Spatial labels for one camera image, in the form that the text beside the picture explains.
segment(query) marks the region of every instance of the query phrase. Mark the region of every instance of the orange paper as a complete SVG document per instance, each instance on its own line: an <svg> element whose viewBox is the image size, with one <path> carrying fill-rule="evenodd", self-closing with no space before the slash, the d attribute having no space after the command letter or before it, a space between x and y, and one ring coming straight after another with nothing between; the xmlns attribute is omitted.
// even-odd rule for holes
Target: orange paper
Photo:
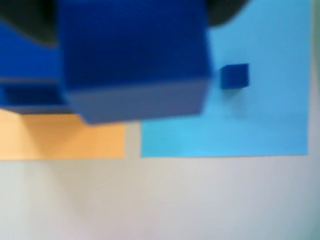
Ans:
<svg viewBox="0 0 320 240"><path fill-rule="evenodd" d="M123 158L124 123L88 126L76 114L0 110L0 160Z"/></svg>

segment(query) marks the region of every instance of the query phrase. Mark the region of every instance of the dark blue block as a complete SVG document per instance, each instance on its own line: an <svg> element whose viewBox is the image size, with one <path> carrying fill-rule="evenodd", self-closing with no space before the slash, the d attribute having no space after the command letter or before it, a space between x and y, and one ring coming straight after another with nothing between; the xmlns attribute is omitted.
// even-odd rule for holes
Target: dark blue block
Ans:
<svg viewBox="0 0 320 240"><path fill-rule="evenodd" d="M64 91L88 123L201 111L204 0L60 0L58 13Z"/></svg>
<svg viewBox="0 0 320 240"><path fill-rule="evenodd" d="M71 113L59 89L58 48L46 48L0 22L0 108L20 114Z"/></svg>
<svg viewBox="0 0 320 240"><path fill-rule="evenodd" d="M249 86L249 64L226 65L221 69L221 89L241 89Z"/></svg>

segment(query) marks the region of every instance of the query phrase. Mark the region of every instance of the light blue square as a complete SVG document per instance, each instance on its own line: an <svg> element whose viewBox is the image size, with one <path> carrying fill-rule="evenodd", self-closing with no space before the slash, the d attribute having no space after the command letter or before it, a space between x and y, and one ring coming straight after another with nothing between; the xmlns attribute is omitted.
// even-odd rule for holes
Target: light blue square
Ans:
<svg viewBox="0 0 320 240"><path fill-rule="evenodd" d="M252 0L208 34L215 68L249 63L250 86L221 90L216 76L202 115L144 121L142 156L307 154L310 1Z"/></svg>

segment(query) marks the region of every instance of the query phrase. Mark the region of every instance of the black object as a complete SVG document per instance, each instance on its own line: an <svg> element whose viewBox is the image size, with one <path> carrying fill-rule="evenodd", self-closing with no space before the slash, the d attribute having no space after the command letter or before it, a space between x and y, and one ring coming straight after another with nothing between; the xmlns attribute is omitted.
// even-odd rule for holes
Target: black object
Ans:
<svg viewBox="0 0 320 240"><path fill-rule="evenodd" d="M206 0L210 26L231 20L249 0ZM0 18L28 37L56 44L56 0L0 0Z"/></svg>

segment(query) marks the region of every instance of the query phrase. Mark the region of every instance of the small blue cube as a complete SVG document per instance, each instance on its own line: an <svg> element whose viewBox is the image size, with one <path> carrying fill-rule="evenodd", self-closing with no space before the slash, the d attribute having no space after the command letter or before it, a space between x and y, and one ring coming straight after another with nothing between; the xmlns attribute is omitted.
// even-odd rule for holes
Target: small blue cube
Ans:
<svg viewBox="0 0 320 240"><path fill-rule="evenodd" d="M223 90L249 86L249 64L231 64L221 69L220 87Z"/></svg>

